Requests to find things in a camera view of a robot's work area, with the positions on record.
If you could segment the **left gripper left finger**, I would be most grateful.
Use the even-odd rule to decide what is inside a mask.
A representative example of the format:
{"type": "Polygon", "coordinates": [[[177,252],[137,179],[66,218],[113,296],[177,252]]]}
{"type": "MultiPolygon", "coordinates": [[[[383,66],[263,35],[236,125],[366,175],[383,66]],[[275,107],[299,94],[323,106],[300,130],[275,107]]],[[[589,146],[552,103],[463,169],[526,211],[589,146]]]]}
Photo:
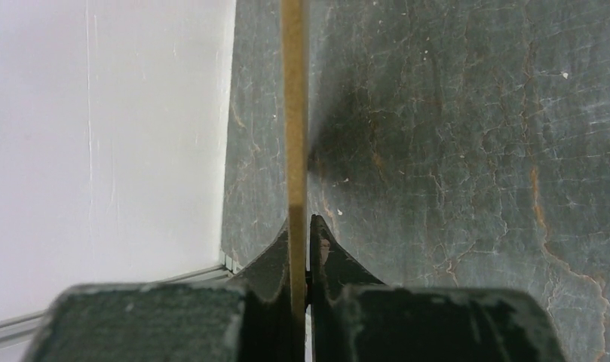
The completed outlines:
{"type": "Polygon", "coordinates": [[[144,298],[107,320],[71,331],[35,334],[25,361],[289,361],[291,358],[288,228],[224,282],[172,296],[144,298]]]}

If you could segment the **brown backing board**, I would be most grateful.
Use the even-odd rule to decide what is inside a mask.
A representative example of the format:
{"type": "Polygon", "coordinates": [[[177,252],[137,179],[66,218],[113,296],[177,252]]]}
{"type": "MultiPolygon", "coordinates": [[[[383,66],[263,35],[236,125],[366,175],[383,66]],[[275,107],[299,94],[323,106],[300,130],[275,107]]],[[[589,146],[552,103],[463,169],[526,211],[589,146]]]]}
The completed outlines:
{"type": "Polygon", "coordinates": [[[293,323],[305,325],[308,160],[307,1],[280,2],[289,221],[290,301],[293,323]]]}

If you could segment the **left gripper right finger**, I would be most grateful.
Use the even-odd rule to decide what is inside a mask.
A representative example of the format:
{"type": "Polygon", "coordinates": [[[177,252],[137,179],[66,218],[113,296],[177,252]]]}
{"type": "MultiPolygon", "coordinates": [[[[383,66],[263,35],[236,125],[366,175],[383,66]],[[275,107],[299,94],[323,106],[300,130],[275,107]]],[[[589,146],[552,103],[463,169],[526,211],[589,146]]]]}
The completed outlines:
{"type": "Polygon", "coordinates": [[[550,318],[527,293],[393,287],[310,223],[315,361],[562,361],[550,318]]]}

